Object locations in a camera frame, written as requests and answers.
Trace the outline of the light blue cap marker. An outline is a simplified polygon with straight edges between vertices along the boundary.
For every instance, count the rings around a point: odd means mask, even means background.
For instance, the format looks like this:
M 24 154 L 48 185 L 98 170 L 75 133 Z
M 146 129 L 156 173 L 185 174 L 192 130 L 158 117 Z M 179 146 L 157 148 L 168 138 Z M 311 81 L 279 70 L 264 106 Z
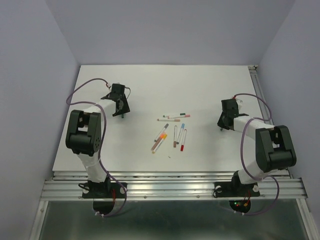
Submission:
M 178 137 L 177 137 L 177 140 L 176 140 L 176 144 L 178 145 L 181 141 L 181 138 L 182 138 L 182 135 L 183 135 L 183 131 L 184 131 L 184 128 L 185 128 L 185 124 L 182 123 L 181 124 L 181 127 L 180 127 L 180 130 L 179 130 L 179 133 L 178 133 Z

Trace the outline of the red cap marker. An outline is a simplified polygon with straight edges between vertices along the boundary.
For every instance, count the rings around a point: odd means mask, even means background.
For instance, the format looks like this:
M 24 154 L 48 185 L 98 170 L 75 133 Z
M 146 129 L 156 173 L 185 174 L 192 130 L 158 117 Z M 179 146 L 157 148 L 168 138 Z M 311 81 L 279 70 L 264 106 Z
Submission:
M 184 129 L 183 130 L 183 134 L 182 134 L 181 146 L 180 146 L 180 151 L 181 152 L 184 151 L 185 142 L 186 142 L 186 136 L 187 136 L 187 129 Z

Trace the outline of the yellow cap marker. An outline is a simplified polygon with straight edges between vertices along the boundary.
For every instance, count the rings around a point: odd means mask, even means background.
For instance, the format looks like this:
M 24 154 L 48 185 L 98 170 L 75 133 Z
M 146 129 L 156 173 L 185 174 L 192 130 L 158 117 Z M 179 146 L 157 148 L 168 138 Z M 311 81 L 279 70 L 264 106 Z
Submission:
M 159 144 L 157 145 L 157 147 L 151 151 L 152 154 L 155 154 L 157 152 L 157 150 L 159 149 L 159 147 L 162 145 L 162 143 L 165 141 L 165 139 L 167 138 L 167 134 L 165 133 L 164 137 L 161 139 L 161 141 L 159 142 Z

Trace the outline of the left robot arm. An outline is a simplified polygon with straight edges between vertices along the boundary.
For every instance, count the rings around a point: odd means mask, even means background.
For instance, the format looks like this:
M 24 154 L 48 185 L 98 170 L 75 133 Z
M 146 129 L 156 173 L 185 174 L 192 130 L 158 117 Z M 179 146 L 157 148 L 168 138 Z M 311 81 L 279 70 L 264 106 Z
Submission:
M 111 193 L 110 175 L 101 162 L 101 150 L 107 131 L 107 117 L 105 108 L 115 104 L 113 117 L 130 112 L 125 90 L 129 87 L 120 83 L 107 86 L 110 92 L 99 102 L 79 101 L 69 103 L 71 106 L 87 104 L 90 107 L 70 112 L 65 138 L 65 145 L 78 156 L 87 174 L 88 183 L 95 184 L 94 191 L 100 197 Z

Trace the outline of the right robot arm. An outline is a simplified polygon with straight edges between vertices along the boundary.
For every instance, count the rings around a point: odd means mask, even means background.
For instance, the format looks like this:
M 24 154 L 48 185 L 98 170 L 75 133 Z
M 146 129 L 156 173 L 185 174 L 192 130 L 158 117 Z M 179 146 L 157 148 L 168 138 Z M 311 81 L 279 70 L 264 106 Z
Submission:
M 230 182 L 231 192 L 242 195 L 248 185 L 259 182 L 271 172 L 293 167 L 297 156 L 290 131 L 285 125 L 271 125 L 263 119 L 239 113 L 235 98 L 221 101 L 222 113 L 218 127 L 241 133 L 240 160 L 242 169 L 234 173 Z M 246 165 L 244 160 L 244 141 L 249 137 L 255 141 L 255 160 Z

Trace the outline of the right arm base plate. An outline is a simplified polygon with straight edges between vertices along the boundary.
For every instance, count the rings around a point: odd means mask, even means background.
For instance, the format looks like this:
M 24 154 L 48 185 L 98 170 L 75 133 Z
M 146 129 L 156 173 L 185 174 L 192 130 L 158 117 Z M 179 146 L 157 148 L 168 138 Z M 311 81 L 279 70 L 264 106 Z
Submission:
M 259 197 L 260 191 L 257 183 L 236 186 L 231 181 L 216 181 L 212 195 L 214 198 L 229 198 L 233 211 L 247 214 L 251 209 L 251 198 Z

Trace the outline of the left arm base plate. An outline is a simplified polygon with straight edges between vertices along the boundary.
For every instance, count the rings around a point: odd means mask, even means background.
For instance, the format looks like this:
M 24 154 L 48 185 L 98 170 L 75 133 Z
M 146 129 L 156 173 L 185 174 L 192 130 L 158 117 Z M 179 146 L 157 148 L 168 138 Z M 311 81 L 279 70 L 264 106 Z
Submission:
M 97 215 L 106 216 L 116 210 L 116 200 L 124 200 L 125 192 L 123 188 L 115 182 L 96 183 L 87 181 L 79 183 L 82 190 L 82 198 L 93 200 L 93 210 Z

